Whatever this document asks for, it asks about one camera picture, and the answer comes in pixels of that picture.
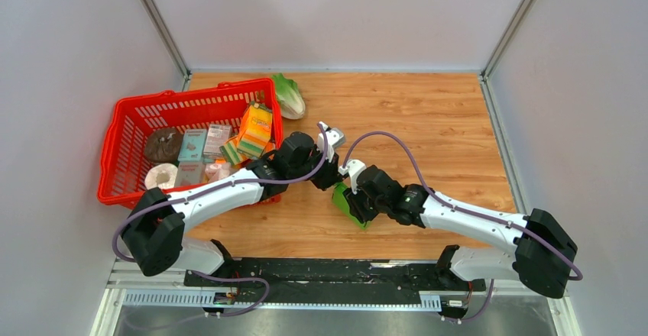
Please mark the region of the brown round bread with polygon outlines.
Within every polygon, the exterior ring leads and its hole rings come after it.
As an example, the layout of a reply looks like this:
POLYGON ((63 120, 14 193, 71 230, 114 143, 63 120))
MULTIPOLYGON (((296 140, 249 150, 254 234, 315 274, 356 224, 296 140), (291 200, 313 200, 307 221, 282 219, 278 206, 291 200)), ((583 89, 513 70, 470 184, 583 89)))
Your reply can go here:
POLYGON ((152 163, 175 163, 182 142, 183 134, 176 128, 161 128, 148 136, 143 155, 152 163))

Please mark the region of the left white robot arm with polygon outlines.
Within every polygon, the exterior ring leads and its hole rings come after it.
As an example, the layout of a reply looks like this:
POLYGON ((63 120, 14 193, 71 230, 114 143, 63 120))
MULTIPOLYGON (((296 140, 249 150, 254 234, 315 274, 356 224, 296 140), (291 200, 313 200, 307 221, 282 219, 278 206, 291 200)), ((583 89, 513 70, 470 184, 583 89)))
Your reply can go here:
POLYGON ((289 185, 310 181, 326 190, 342 181, 335 152, 345 142, 337 128, 320 125, 313 140, 294 132, 276 150, 252 160, 236 173, 194 189, 166 194, 159 188, 145 191, 114 234, 130 251, 124 261, 136 263, 144 276, 170 268, 197 270, 215 286, 233 277, 227 251, 216 240, 196 241, 185 234, 197 225, 232 209, 274 198, 289 185))

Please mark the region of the orange yellow carton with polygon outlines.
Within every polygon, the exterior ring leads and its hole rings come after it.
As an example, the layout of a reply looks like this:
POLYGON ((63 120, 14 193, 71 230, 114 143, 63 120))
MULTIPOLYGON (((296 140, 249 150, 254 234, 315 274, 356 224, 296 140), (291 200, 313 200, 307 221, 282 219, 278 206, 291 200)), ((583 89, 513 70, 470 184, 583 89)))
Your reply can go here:
POLYGON ((250 159, 259 158, 271 140, 272 125, 272 112, 258 102, 251 102, 241 119, 237 151, 250 159))

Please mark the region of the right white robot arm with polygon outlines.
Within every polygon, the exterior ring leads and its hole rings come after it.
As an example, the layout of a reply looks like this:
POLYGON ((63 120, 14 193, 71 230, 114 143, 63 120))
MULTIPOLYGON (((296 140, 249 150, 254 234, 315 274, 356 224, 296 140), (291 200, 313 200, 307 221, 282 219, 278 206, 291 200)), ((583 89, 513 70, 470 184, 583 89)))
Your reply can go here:
POLYGON ((436 279, 446 289, 475 279, 510 279, 541 296, 561 299, 568 282, 582 278, 574 264, 577 245, 545 210, 524 215, 469 205, 419 184, 402 186, 358 160, 339 167, 339 173, 350 180, 345 199, 361 223, 385 214, 400 225, 451 231, 487 245, 444 249, 436 279))

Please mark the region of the green lettuce head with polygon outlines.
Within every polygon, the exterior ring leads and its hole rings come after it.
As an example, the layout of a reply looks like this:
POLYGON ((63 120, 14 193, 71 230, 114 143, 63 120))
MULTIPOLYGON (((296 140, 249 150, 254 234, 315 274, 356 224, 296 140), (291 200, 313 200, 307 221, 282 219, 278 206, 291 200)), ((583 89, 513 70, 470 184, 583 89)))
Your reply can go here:
POLYGON ((283 118, 298 120, 306 114, 306 103, 300 94, 297 83, 282 73, 271 76, 274 82, 276 100, 283 118))

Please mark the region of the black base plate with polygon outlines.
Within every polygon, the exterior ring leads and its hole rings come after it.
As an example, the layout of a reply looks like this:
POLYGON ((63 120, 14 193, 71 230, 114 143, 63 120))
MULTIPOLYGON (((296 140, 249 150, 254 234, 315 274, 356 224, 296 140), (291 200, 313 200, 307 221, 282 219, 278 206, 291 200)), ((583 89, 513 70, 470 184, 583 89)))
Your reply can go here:
POLYGON ((258 300, 270 284, 267 303, 336 305, 413 305, 422 292, 464 297, 484 292, 482 279, 467 283, 434 260, 343 260, 243 257, 228 260, 216 272, 229 278, 239 303, 258 300))

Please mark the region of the red plastic basket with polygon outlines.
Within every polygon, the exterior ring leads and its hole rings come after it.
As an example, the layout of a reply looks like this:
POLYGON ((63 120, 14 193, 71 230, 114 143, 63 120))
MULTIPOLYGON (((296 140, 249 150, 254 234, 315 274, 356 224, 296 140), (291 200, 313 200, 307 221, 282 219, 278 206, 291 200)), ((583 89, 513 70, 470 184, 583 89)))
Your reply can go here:
POLYGON ((105 135, 97 199, 104 205, 134 208, 144 193, 144 178, 153 167, 145 158, 148 137, 161 128, 183 132, 210 124, 239 128, 248 104, 260 102, 273 112, 271 138, 284 138, 280 106, 270 78, 222 82, 188 92, 164 91, 120 99, 105 135))

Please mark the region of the pink white small pack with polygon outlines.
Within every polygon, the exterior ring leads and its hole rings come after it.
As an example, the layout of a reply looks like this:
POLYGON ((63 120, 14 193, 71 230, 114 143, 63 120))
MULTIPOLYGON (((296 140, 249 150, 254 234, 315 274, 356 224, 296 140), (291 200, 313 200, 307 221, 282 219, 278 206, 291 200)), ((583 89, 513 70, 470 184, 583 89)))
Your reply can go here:
POLYGON ((204 169, 206 182, 212 183, 231 175, 231 164, 228 162, 208 163, 204 169))

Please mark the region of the green striped sponge pack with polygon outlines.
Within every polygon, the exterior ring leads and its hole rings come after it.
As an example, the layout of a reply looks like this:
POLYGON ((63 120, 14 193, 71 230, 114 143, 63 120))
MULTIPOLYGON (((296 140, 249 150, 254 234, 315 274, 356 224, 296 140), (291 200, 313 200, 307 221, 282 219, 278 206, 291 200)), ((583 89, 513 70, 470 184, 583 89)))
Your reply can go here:
POLYGON ((228 161, 233 166, 241 166, 249 160, 248 157, 238 151, 236 137, 228 139, 222 146, 219 147, 219 150, 223 159, 228 161))

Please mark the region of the grey pink flat box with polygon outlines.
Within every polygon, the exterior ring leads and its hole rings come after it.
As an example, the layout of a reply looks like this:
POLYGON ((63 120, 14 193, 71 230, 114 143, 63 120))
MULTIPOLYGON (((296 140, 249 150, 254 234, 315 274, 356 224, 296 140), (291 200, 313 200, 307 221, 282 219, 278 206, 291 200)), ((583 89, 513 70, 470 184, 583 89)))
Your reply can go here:
POLYGON ((183 161, 177 167, 175 187, 202 184, 205 179, 205 164, 199 161, 183 161))

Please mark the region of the green paper box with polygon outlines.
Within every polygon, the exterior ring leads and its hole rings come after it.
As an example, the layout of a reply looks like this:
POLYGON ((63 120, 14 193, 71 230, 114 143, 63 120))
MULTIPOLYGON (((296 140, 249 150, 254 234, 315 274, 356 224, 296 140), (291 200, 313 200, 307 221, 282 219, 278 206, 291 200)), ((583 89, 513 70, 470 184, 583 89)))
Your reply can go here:
POLYGON ((345 214, 355 225, 361 230, 366 230, 370 222, 361 223, 355 216, 351 214, 350 206, 344 197, 344 192, 348 189, 346 184, 337 183, 332 189, 332 203, 345 214))

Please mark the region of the white toilet paper roll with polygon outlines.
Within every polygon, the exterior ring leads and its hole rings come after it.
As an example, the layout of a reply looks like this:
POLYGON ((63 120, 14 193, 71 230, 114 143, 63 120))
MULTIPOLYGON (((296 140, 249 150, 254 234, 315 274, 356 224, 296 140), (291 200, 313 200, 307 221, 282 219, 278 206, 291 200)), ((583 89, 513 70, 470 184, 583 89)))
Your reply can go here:
POLYGON ((176 185, 178 168, 172 163, 162 163, 152 167, 144 178, 146 189, 172 189, 176 185))

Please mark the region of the teal small box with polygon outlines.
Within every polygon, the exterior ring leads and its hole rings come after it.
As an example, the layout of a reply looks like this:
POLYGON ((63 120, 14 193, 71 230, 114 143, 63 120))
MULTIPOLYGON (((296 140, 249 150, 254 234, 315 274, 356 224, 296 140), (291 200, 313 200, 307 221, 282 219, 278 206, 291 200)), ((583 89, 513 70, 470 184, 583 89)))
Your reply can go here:
POLYGON ((203 159, 206 137, 206 129, 198 128, 185 130, 177 160, 179 162, 201 161, 203 159))

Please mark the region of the pink small box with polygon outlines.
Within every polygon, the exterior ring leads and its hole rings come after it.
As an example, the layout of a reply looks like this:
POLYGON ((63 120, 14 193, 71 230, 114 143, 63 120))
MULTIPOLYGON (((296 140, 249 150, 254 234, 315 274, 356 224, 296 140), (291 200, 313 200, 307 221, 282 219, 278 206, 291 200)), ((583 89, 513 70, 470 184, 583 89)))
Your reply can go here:
POLYGON ((211 124, 207 129, 203 156, 209 159, 222 157, 221 147, 232 137, 233 128, 227 124, 211 124))

